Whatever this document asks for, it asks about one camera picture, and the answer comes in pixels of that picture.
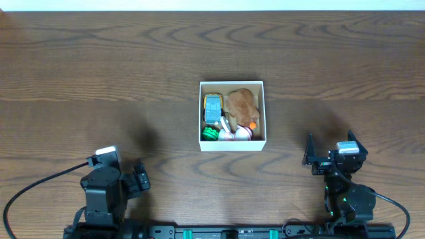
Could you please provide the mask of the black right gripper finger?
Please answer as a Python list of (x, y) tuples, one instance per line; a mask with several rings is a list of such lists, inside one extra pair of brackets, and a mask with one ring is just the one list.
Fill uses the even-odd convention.
[(313, 137), (312, 137), (312, 133), (309, 133), (302, 164), (311, 165), (314, 162), (315, 162), (315, 149), (313, 145)]
[(349, 141), (355, 141), (359, 148), (359, 151), (365, 151), (364, 146), (360, 143), (360, 141), (356, 138), (355, 134), (350, 129), (347, 132), (347, 139)]

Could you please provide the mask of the white cardboard box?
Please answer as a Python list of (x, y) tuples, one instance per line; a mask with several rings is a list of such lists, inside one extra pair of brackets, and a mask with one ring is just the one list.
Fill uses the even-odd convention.
[[(256, 106), (260, 113), (257, 120), (258, 127), (251, 129), (253, 137), (251, 141), (205, 141), (201, 133), (205, 127), (213, 127), (214, 124), (206, 124), (204, 121), (203, 98), (205, 94), (218, 93), (223, 97), (222, 116), (229, 121), (232, 132), (237, 129), (237, 122), (232, 117), (226, 107), (228, 95), (241, 88), (250, 90), (256, 101)], [(201, 82), (199, 86), (199, 145), (201, 151), (261, 151), (267, 142), (266, 133), (266, 110), (264, 102), (264, 84), (262, 81), (222, 81), (222, 82)]]

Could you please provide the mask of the pink duck toy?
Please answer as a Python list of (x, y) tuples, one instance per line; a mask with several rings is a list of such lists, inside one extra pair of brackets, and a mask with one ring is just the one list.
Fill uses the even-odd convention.
[(252, 130), (240, 125), (237, 126), (234, 133), (226, 129), (221, 129), (218, 133), (219, 141), (251, 141), (252, 137)]

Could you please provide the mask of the green ball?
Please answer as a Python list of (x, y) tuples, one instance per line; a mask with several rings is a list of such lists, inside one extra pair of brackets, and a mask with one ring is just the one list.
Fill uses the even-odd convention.
[(205, 141), (217, 141), (219, 136), (219, 131), (213, 127), (205, 127), (201, 133), (201, 137)]

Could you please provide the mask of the brown plush toy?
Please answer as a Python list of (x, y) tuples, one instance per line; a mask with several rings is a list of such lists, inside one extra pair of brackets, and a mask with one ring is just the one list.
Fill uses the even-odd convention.
[(254, 95), (250, 90), (241, 88), (230, 93), (226, 100), (226, 107), (229, 114), (236, 119), (238, 125), (249, 129), (258, 127), (256, 122), (260, 117), (260, 113), (256, 106)]

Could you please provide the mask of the white wooden yo-yo toy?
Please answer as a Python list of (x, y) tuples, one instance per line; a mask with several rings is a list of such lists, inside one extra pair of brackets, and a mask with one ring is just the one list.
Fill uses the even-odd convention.
[(232, 132), (229, 121), (225, 116), (221, 116), (217, 121), (215, 121), (214, 126), (218, 131), (224, 130), (225, 133)]

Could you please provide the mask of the grey yellow toy truck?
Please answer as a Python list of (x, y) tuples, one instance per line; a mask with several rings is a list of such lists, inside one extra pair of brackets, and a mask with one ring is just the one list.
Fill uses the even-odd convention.
[(204, 121), (215, 124), (222, 117), (223, 97), (218, 93), (205, 94), (203, 98)]

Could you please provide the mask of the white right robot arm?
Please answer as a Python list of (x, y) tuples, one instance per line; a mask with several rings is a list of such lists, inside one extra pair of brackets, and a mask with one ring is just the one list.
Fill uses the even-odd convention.
[(315, 153), (313, 136), (309, 135), (303, 164), (311, 166), (312, 175), (323, 175), (325, 181), (325, 209), (331, 220), (323, 225), (326, 234), (366, 236), (366, 224), (373, 219), (376, 197), (373, 190), (352, 181), (366, 160), (368, 151), (347, 132), (347, 140), (336, 143), (336, 149), (327, 156)]

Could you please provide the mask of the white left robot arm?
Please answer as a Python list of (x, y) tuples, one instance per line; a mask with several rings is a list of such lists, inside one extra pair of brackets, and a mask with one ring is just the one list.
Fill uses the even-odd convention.
[(239, 239), (292, 238), (315, 233), (312, 225), (290, 220), (285, 226), (173, 226), (147, 224), (126, 218), (128, 200), (149, 190), (150, 182), (142, 163), (130, 173), (120, 169), (121, 157), (116, 146), (96, 150), (87, 159), (92, 171), (80, 181), (86, 206), (64, 229), (64, 238), (127, 239)]

